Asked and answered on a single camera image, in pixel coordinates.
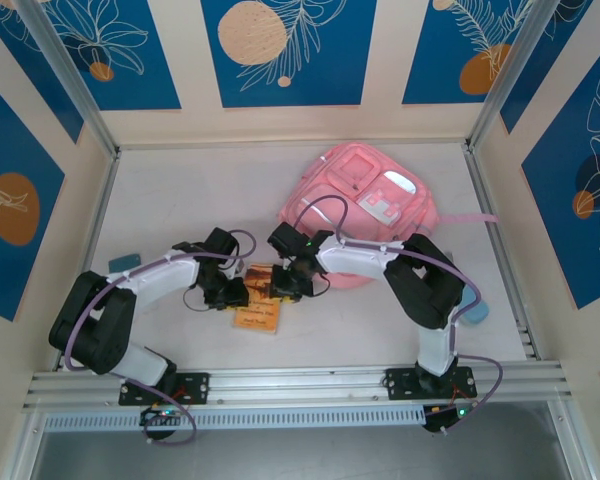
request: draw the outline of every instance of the blue eraser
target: blue eraser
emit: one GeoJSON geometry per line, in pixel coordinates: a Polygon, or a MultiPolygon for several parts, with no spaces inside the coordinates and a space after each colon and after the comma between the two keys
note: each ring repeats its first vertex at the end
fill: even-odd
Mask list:
{"type": "MultiPolygon", "coordinates": [[[[469,285],[465,285],[464,290],[462,291],[462,301],[458,308],[464,308],[470,303],[474,302],[476,299],[476,294],[473,289],[469,285]]],[[[465,312],[462,315],[461,320],[468,323],[469,325],[477,325],[482,322],[489,315],[489,305],[486,302],[481,301],[478,305],[473,307],[468,312],[465,312]]]]}
{"type": "Polygon", "coordinates": [[[132,268],[139,267],[140,264],[140,255],[137,253],[114,258],[113,260],[109,260],[109,273],[120,273],[125,270],[131,270],[132,268]]]}

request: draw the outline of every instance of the wall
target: wall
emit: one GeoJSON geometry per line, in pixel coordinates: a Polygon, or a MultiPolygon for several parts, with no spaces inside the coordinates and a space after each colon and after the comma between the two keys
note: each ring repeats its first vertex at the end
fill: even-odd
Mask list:
{"type": "MultiPolygon", "coordinates": [[[[55,355],[48,346],[47,335],[81,266],[108,160],[88,129],[83,129],[74,142],[1,39],[0,96],[64,173],[22,301],[16,305],[13,321],[0,316],[1,465],[8,442],[15,434],[13,422],[22,407],[31,374],[48,369],[55,355]]],[[[0,132],[5,144],[20,141],[16,131],[0,132]]],[[[19,153],[24,160],[32,154],[19,153]]],[[[12,160],[0,158],[0,165],[12,160]]],[[[17,266],[4,266],[7,273],[15,273],[15,269],[17,266]]]]}
{"type": "MultiPolygon", "coordinates": [[[[600,298],[580,309],[576,307],[543,217],[521,169],[599,56],[600,0],[594,0],[511,134],[507,134],[503,122],[498,119],[478,155],[495,197],[507,247],[535,325],[539,327],[545,355],[562,361],[600,453],[600,298]]],[[[583,103],[581,108],[588,110],[589,104],[583,103]]],[[[569,135],[565,134],[558,143],[570,145],[569,142],[569,135]]],[[[546,156],[546,162],[556,172],[572,160],[568,155],[558,153],[558,147],[556,145],[554,155],[546,156]]],[[[580,245],[576,239],[577,235],[573,233],[573,256],[577,258],[580,245]]]]}
{"type": "Polygon", "coordinates": [[[125,146],[464,138],[533,3],[76,1],[41,5],[125,146]]]}

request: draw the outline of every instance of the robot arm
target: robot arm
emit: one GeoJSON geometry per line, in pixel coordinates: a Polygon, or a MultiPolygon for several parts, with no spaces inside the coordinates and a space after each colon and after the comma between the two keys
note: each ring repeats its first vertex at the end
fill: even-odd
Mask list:
{"type": "MultiPolygon", "coordinates": [[[[172,258],[194,252],[230,255],[237,245],[230,233],[216,228],[205,242],[179,243],[165,256],[172,258]]],[[[168,383],[166,377],[175,374],[175,364],[129,341],[134,312],[170,292],[194,286],[204,290],[205,303],[210,308],[246,306],[248,291],[243,279],[235,277],[240,262],[234,261],[224,270],[220,268],[222,262],[224,260],[217,258],[188,257],[106,277],[85,272],[74,283],[51,329],[49,343],[64,351],[87,305],[108,284],[126,277],[96,305],[99,318],[91,315],[87,318],[76,338],[72,358],[97,374],[114,373],[149,386],[168,383]]]]}
{"type": "Polygon", "coordinates": [[[439,267],[387,251],[387,247],[404,249],[454,267],[428,238],[415,234],[406,242],[356,240],[355,246],[349,246],[346,241],[339,242],[332,232],[319,231],[309,239],[282,223],[268,241],[281,257],[291,259],[286,268],[274,267],[273,296],[294,300],[313,296],[314,274],[347,273],[386,281],[405,313],[418,325],[419,367],[441,377],[455,365],[449,317],[462,299],[464,283],[439,267]],[[425,270],[424,274],[418,274],[420,269],[425,270]]]}

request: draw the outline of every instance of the light blue object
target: light blue object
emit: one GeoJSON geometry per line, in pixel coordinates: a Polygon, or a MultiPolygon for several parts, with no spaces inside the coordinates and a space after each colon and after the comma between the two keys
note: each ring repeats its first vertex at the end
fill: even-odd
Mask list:
{"type": "MultiPolygon", "coordinates": [[[[458,308],[464,308],[471,302],[475,301],[476,294],[469,285],[465,285],[462,292],[462,301],[458,308]]],[[[478,305],[473,307],[468,312],[465,312],[460,318],[464,323],[469,325],[477,325],[482,322],[489,315],[489,305],[484,301],[481,301],[478,305]]]]}

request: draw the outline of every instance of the orange card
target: orange card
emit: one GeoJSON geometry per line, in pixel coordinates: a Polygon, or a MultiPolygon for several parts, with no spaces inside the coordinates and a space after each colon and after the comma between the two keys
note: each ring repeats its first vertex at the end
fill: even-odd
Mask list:
{"type": "Polygon", "coordinates": [[[236,327],[276,333],[280,299],[269,297],[272,268],[273,265],[256,263],[247,269],[244,284],[249,290],[249,306],[237,309],[233,321],[236,327]]]}

